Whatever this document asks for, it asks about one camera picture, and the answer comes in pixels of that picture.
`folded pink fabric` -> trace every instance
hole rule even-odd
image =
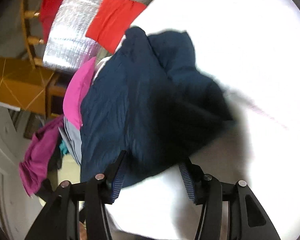
[[[63,115],[53,119],[33,134],[25,159],[19,163],[19,174],[27,194],[36,193],[47,178],[48,162],[56,148]]]
[[[83,63],[72,77],[63,99],[63,113],[78,130],[82,126],[81,102],[87,95],[94,74],[96,57]]]

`dark blue cloth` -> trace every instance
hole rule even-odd
[[[187,33],[133,27],[81,104],[81,181],[129,153],[124,187],[181,162],[233,119],[218,85],[195,68]]]

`folded red fabric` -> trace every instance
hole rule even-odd
[[[43,40],[47,42],[54,18],[63,0],[42,0],[40,22],[43,31]]]
[[[86,37],[114,54],[124,32],[145,8],[146,5],[132,0],[102,0]]]

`magenta garment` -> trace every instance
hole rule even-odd
[[[25,159],[19,163],[19,174],[27,194],[36,193],[47,178],[48,162],[56,148],[63,115],[53,119],[33,134]]]

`silver foil sheet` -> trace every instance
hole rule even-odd
[[[152,0],[134,0],[148,5]],[[102,0],[63,0],[52,24],[43,65],[59,71],[75,72],[98,54],[101,46],[85,37]]]

